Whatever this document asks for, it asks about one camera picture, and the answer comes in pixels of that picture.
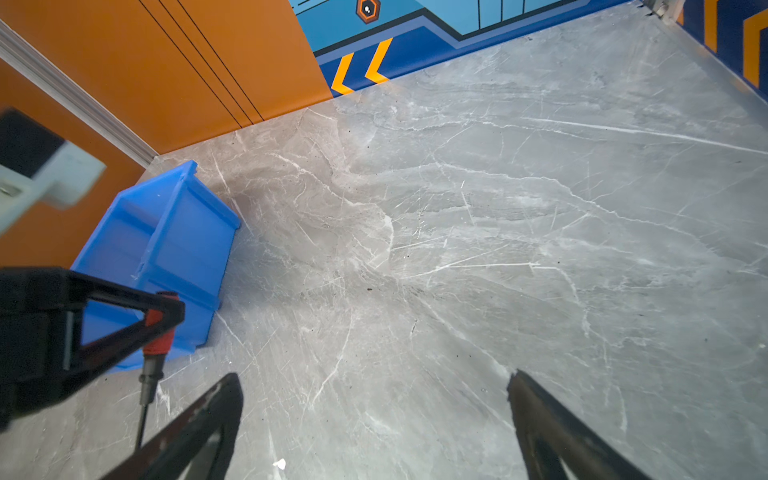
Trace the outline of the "red handled screwdriver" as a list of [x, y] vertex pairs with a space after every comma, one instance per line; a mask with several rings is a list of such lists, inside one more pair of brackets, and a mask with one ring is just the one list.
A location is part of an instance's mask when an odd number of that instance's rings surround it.
[[[166, 316], [180, 323], [184, 318], [184, 307], [180, 302], [179, 296], [175, 292], [170, 291], [161, 291], [159, 295], [176, 301], [180, 304], [180, 307], [173, 310], [170, 314], [155, 309], [148, 310], [144, 316], [144, 325], [146, 327], [156, 325]], [[174, 335], [175, 327], [171, 327], [158, 338], [142, 347], [143, 366], [139, 377], [141, 384], [139, 396], [140, 416], [134, 443], [135, 452], [141, 449], [149, 406], [153, 403], [158, 384], [164, 377], [165, 360], [171, 350]]]

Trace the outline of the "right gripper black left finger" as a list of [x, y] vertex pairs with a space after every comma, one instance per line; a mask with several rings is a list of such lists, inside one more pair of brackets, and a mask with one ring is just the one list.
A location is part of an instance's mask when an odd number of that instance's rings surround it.
[[107, 479], [223, 479], [238, 437], [244, 395], [239, 377], [223, 376]]

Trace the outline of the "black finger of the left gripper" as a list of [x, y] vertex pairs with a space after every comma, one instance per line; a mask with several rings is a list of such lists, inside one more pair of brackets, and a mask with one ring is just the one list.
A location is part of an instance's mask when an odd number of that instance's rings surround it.
[[[82, 340], [91, 303], [141, 313], [135, 323]], [[1, 426], [59, 404], [181, 324], [185, 305], [59, 267], [1, 271]]]

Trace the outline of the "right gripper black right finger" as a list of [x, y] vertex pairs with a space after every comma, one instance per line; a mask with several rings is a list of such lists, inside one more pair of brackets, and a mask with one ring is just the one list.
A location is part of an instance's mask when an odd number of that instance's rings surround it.
[[530, 479], [649, 479], [526, 372], [507, 392]]

